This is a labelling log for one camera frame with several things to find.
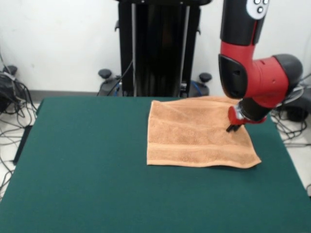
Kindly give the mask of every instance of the green tabletop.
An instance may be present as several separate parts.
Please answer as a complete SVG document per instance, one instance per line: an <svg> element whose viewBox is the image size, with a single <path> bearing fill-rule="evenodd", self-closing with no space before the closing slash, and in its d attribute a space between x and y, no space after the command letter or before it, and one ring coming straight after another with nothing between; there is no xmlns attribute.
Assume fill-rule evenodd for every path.
<svg viewBox="0 0 311 233"><path fill-rule="evenodd" d="M311 202L270 120L247 126L262 160L254 168L147 166L151 101L44 100L0 232L311 232Z"/></svg>

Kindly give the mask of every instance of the white wall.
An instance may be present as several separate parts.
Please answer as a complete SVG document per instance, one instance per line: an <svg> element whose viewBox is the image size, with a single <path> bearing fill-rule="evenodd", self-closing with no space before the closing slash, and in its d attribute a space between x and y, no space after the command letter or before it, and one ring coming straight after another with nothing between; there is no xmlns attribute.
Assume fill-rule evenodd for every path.
<svg viewBox="0 0 311 233"><path fill-rule="evenodd" d="M97 91L97 71L120 72L114 0L1 0L0 46L7 64L32 90ZM218 72L222 0L202 7L193 79L210 72L211 94L222 95ZM255 57L291 53L311 72L311 1L271 0Z"/></svg>

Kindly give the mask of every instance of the red robot arm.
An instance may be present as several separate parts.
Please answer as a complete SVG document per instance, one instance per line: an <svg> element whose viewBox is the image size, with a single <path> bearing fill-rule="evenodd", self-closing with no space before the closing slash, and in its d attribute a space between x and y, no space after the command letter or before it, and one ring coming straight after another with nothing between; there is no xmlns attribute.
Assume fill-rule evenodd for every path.
<svg viewBox="0 0 311 233"><path fill-rule="evenodd" d="M225 94L242 99L229 109L231 126L262 123L296 87L303 68L289 54L253 60L269 0L224 0L220 77Z"/></svg>

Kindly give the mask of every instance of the orange towel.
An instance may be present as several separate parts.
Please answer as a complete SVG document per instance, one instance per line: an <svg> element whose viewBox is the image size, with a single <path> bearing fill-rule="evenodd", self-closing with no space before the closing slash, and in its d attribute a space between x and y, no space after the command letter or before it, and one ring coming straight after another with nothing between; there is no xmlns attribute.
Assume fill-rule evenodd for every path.
<svg viewBox="0 0 311 233"><path fill-rule="evenodd" d="M226 132L228 108L236 103L227 97L153 101L147 164L250 168L261 163L244 126Z"/></svg>

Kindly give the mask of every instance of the floor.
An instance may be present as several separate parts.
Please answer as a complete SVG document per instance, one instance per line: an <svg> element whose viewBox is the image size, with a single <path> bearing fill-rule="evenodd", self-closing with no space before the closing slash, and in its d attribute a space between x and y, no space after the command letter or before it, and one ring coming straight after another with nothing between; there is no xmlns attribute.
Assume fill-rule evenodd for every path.
<svg viewBox="0 0 311 233"><path fill-rule="evenodd" d="M34 123L35 117L33 114L31 114L31 117L27 114L25 114L25 118L20 118L20 123L22 125L28 125L29 123ZM3 121L6 121L8 123L14 124L16 126L19 125L17 122L17 117L10 116L6 114L0 115L0 131L6 132L8 130L18 129L14 125L10 125L8 123L4 123ZM307 122L309 123L309 127L303 132L303 134L293 140L293 143L311 143L311 117L307 119ZM297 130L300 128L299 123L293 123L289 121L283 122L287 127ZM7 132L3 134L1 132L0 134L0 156L1 159L5 162L5 165L8 169L14 173L15 166L11 162L16 154L19 141L21 140L21 136L23 134L23 129L18 129L16 131ZM10 136L11 139L7 139L3 136ZM303 186L307 189L306 194L311 196L311 147L303 147L303 148L288 148L288 152L294 162L294 165L296 167L296 170L298 172L298 175L302 181ZM11 174L8 172L7 168L2 164L0 161L0 186L2 184L2 180L4 179L5 175L5 181L7 182ZM3 197L7 185L0 191L0 200Z"/></svg>

